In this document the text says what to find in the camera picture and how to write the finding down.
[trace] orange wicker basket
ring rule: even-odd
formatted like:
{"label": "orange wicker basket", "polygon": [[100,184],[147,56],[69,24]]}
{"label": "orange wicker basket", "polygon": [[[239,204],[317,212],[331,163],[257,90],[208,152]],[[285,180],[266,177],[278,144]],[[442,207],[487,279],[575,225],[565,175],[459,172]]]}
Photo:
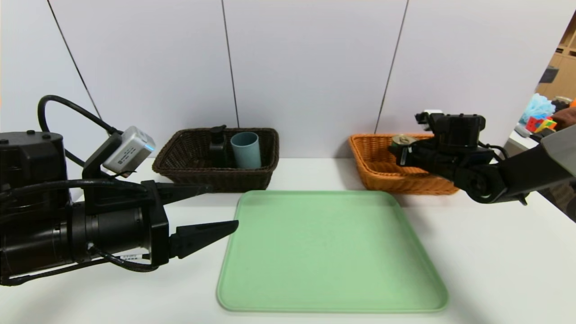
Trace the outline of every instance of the orange wicker basket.
{"label": "orange wicker basket", "polygon": [[[408,134],[417,140],[431,135]],[[420,168],[399,167],[388,151],[391,134],[358,134],[349,139],[356,158],[358,173],[368,190],[416,195],[450,195],[458,191],[452,182]]]}

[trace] tray rim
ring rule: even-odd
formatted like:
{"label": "tray rim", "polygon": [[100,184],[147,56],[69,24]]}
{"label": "tray rim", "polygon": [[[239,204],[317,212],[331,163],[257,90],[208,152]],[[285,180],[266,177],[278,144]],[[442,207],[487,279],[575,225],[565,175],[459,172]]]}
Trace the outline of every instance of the tray rim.
{"label": "tray rim", "polygon": [[426,249],[424,248],[424,246],[422,245],[422,242],[420,241],[420,239],[418,238],[416,232],[414,232],[414,229],[411,225],[411,223],[408,221],[408,218],[406,218],[406,215],[404,214],[404,210],[402,209],[402,207],[400,206],[400,204],[398,203],[398,200],[396,200],[396,198],[389,194],[386,193],[384,191],[371,191],[371,190],[251,190],[251,191],[247,191],[246,193],[242,194],[242,196],[240,197],[240,199],[238,199],[238,203],[236,205],[236,212],[234,214],[234,219],[237,220],[238,219],[238,214],[240,213],[241,210],[241,202],[245,199],[248,199],[247,197],[250,197],[252,195],[255,194],[345,194],[345,193],[361,193],[361,194],[365,194],[365,195],[381,195],[383,197],[385,197],[388,201],[392,202],[392,207],[394,208],[394,210],[396,211],[396,214],[399,217],[400,222],[403,225],[404,230],[407,232],[406,234],[410,237],[410,239],[412,240],[412,243],[414,244],[414,247],[416,249],[416,252],[419,254],[420,259],[427,264],[427,271],[429,272],[429,275],[432,277],[432,279],[437,283],[438,287],[437,287],[437,291],[438,293],[441,295],[441,300],[439,302],[439,306],[435,307],[435,308],[423,308],[423,309],[418,309],[418,310],[410,310],[410,309],[406,309],[406,310],[368,310],[368,309],[363,309],[363,310],[359,310],[359,309],[340,309],[340,310],[326,310],[326,309],[310,309],[310,310],[302,310],[302,309],[290,309],[290,308],[270,308],[270,307],[266,307],[266,308],[258,308],[258,307],[254,307],[254,308],[238,308],[238,307],[234,307],[231,305],[226,304],[226,302],[223,301],[222,298],[222,278],[225,275],[225,269],[227,268],[227,264],[228,264],[228,255],[229,253],[231,253],[231,247],[234,244],[234,234],[232,234],[230,236],[230,239],[228,240],[228,243],[226,245],[226,252],[224,253],[224,259],[222,261],[222,266],[220,268],[220,274],[218,276],[218,283],[217,283],[217,287],[216,287],[216,297],[218,300],[218,303],[226,310],[228,311],[234,311],[234,312],[284,312],[284,313],[302,313],[302,314],[306,314],[306,313],[325,313],[325,314],[422,314],[422,313],[435,313],[435,312],[440,312],[443,311],[447,308],[448,303],[449,303],[449,299],[450,299],[450,295],[448,292],[448,289],[446,287],[446,284],[444,283],[444,281],[442,280],[442,277],[439,275],[438,270],[436,269],[436,267],[434,266],[434,263],[432,262],[432,260],[430,259],[430,257],[428,256],[428,253],[426,252]]}

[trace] rubik's cube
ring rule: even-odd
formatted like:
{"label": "rubik's cube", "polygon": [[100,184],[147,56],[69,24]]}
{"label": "rubik's cube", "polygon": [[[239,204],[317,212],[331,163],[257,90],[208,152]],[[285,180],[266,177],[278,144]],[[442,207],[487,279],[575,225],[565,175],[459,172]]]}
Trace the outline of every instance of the rubik's cube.
{"label": "rubik's cube", "polygon": [[545,118],[535,118],[531,116],[528,119],[528,123],[526,123],[526,129],[533,133],[537,133],[545,128],[554,129],[554,127],[556,127],[556,122],[553,121],[550,116]]}

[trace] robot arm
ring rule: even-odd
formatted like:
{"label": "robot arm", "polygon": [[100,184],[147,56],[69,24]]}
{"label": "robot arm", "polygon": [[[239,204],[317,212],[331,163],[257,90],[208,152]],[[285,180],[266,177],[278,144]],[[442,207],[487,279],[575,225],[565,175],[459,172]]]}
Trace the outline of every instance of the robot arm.
{"label": "robot arm", "polygon": [[[84,163],[66,151],[62,136],[50,133],[44,105],[55,100],[109,128],[110,137]],[[121,132],[68,100],[42,98],[43,132],[0,133],[0,285],[20,285],[87,266],[112,263],[150,272],[206,247],[231,233],[238,221],[188,225],[169,234],[164,205],[210,191],[210,186],[117,180],[130,173],[154,149],[135,127]],[[66,159],[81,164],[82,179],[68,180]],[[84,190],[85,201],[72,203],[69,188]],[[114,255],[143,247],[149,263]]]}
{"label": "robot arm", "polygon": [[480,115],[416,114],[416,121],[434,137],[390,146],[396,163],[419,167],[454,182],[483,204],[518,200],[526,204],[531,191],[568,181],[576,174],[576,127],[544,137],[540,145],[501,159],[479,142],[486,120]]}

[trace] green tray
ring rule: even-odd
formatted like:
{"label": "green tray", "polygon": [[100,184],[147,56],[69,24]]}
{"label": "green tray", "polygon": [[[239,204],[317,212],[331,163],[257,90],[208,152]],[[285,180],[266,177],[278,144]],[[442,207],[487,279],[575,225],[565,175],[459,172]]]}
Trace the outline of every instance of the green tray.
{"label": "green tray", "polygon": [[218,300],[231,311],[432,312],[448,292],[394,197],[250,191]]}

